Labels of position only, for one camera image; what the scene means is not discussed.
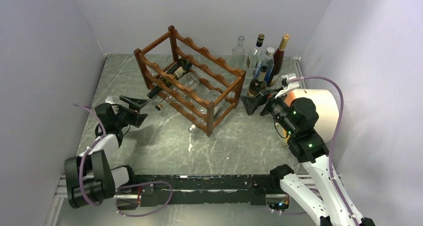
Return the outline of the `blue square glass bottle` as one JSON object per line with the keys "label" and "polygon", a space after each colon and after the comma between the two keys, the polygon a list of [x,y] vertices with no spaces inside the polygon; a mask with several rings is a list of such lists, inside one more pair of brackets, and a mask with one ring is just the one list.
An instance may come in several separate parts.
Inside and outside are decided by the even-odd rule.
{"label": "blue square glass bottle", "polygon": [[258,76],[260,69],[263,66],[266,66],[267,72],[266,72],[264,80],[265,80],[265,82],[269,81],[271,72],[272,72],[273,67],[274,67],[274,58],[273,58],[274,53],[275,53],[275,49],[273,47],[268,47],[264,51],[264,53],[261,54],[261,56],[260,56],[260,58],[257,62],[255,71],[254,71],[254,75],[253,75],[254,78],[256,78]]}

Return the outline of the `clear square whisky bottle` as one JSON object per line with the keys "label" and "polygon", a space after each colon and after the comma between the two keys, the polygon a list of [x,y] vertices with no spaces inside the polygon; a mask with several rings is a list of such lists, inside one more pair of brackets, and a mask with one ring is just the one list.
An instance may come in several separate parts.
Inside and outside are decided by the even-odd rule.
{"label": "clear square whisky bottle", "polygon": [[257,65],[257,62],[261,56],[262,45],[265,39],[264,34],[259,34],[255,43],[255,46],[249,51],[247,60],[246,60],[246,77],[252,78],[254,76],[254,71]]}

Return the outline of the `clear round glass bottle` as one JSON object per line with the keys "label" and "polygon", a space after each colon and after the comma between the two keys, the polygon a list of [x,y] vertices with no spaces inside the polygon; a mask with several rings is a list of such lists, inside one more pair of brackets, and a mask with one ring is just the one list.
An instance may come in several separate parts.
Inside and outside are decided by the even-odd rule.
{"label": "clear round glass bottle", "polygon": [[232,68],[243,68],[245,60],[244,36],[239,36],[236,46],[232,49],[229,66]]}

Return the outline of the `brown bottle gold foil top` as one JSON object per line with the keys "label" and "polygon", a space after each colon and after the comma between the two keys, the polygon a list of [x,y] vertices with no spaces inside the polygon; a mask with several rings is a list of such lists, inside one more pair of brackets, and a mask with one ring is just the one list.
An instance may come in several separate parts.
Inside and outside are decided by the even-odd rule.
{"label": "brown bottle gold foil top", "polygon": [[284,53],[285,53],[286,46],[289,42],[289,39],[290,39],[290,36],[288,34],[285,34],[282,37],[282,40],[279,44],[278,49],[273,54],[274,67],[273,67],[273,70],[270,74],[269,79],[267,80],[267,86],[268,87],[273,86],[276,83],[276,80],[277,80],[279,73],[281,71],[281,68],[282,68]]}

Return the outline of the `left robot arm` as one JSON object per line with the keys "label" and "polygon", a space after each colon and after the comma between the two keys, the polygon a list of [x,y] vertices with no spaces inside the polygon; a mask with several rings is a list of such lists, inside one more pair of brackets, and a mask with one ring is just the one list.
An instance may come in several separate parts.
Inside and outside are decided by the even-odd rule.
{"label": "left robot arm", "polygon": [[130,175],[129,168],[111,169],[108,157],[122,145],[124,128],[142,125],[148,115],[141,113],[141,109],[149,100],[123,95],[119,99],[119,104],[108,97],[95,107],[83,106],[93,114],[98,124],[93,144],[64,162],[67,199],[74,209],[86,205],[98,206],[114,197],[118,188],[131,194],[138,187],[138,180]]}

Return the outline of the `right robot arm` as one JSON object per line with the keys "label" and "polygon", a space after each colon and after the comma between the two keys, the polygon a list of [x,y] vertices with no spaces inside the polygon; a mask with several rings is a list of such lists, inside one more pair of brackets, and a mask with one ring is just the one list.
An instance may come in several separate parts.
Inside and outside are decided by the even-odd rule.
{"label": "right robot arm", "polygon": [[259,93],[242,96],[248,115],[264,105],[261,115],[271,114],[274,123],[285,131],[292,155],[308,172],[319,192],[317,196],[306,187],[287,165],[271,170],[269,187],[275,193],[285,192],[312,218],[317,226],[373,226],[371,218],[363,216],[348,197],[330,162],[330,151],[314,129],[319,118],[314,102],[305,97],[289,105],[284,97]]}

